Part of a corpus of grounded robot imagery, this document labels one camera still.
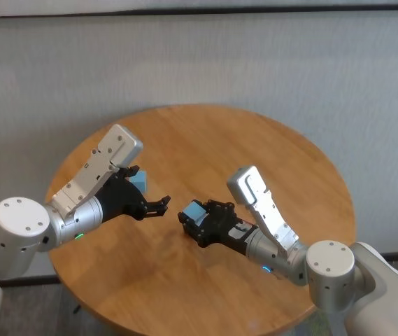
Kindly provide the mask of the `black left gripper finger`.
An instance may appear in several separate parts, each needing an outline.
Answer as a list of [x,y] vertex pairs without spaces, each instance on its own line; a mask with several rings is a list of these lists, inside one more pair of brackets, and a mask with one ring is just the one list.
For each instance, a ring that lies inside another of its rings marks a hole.
[[131,167],[120,168],[118,171],[118,178],[119,179],[129,179],[135,176],[139,171],[139,166],[134,165]]
[[154,202],[149,202],[146,199],[143,201],[143,218],[162,217],[168,210],[168,204],[171,200],[169,195]]

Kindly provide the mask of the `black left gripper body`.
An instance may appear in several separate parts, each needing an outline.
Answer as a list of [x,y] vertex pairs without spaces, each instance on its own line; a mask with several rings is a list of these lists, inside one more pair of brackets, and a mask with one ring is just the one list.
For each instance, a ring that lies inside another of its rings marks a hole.
[[102,223],[121,215],[141,221],[148,214],[148,203],[140,190],[121,174],[113,174],[95,197],[102,210]]

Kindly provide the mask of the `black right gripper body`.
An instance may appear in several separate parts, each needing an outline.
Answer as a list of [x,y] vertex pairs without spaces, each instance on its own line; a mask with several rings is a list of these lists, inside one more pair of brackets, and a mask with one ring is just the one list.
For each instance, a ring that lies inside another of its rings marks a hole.
[[222,244],[242,255],[246,254],[247,238],[257,229],[256,225],[229,216],[212,216],[206,213],[201,223],[201,231],[206,247],[211,244]]

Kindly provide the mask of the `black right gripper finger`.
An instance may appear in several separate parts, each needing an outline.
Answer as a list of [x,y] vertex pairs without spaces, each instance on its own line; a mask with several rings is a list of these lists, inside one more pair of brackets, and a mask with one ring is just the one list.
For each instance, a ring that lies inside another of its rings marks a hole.
[[230,218],[236,217],[234,210],[235,205],[232,202],[219,202],[213,199],[209,199],[204,203],[206,213],[212,216],[229,216]]
[[183,226],[185,234],[193,238],[199,247],[204,248],[204,238],[201,231],[201,223],[206,217],[206,212],[194,213],[190,216],[189,213],[179,212],[178,220]]

